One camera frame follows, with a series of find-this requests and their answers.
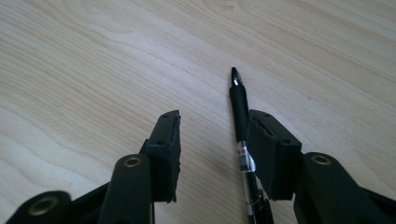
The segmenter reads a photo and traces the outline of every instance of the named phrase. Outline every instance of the pen grip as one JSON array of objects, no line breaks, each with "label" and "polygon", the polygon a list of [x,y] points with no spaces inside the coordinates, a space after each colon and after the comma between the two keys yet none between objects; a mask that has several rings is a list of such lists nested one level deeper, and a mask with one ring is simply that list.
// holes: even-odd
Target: pen grip
[{"label": "pen grip", "polygon": [[230,88],[231,105],[233,107],[233,125],[237,142],[248,140],[248,99],[242,85]]}]

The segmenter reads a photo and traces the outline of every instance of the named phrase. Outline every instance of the pen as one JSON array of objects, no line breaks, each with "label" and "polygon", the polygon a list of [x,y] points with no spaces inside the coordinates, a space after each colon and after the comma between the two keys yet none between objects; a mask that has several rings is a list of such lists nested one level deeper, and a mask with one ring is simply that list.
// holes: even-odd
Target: pen
[{"label": "pen", "polygon": [[241,77],[235,67],[231,70],[230,99],[233,107],[233,124],[241,162],[242,179],[250,224],[273,223],[268,200],[257,186],[256,165],[248,153],[248,98]]}]

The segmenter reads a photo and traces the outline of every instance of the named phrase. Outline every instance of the black pen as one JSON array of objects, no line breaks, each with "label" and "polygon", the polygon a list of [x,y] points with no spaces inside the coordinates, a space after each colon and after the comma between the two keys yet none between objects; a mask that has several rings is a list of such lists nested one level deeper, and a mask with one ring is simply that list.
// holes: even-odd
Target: black pen
[{"label": "black pen", "polygon": [[248,153],[248,98],[241,77],[235,67],[231,70],[230,99],[233,106],[233,124],[241,161],[249,223],[273,223],[268,200],[257,186],[256,165]]}]

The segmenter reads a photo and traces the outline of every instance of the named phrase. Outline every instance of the tabletop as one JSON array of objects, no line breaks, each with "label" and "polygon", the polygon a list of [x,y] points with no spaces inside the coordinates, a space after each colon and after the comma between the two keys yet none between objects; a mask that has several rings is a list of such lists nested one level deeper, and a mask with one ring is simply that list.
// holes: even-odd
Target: tabletop
[{"label": "tabletop", "polygon": [[[247,223],[229,99],[396,199],[396,3],[4,0],[0,222],[31,197],[109,181],[158,117],[181,116],[177,203],[157,223]],[[271,202],[275,223],[297,223]]]}]

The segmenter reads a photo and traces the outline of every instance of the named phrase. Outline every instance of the wooden table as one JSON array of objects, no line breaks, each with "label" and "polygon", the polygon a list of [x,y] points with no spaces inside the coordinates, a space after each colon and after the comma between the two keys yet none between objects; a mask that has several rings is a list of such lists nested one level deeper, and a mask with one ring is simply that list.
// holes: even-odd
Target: wooden table
[{"label": "wooden table", "polygon": [[[396,199],[394,1],[0,3],[0,222],[38,193],[106,183],[181,115],[177,203],[157,223],[246,223],[230,70],[249,107]],[[271,203],[296,223],[292,202]]]}]

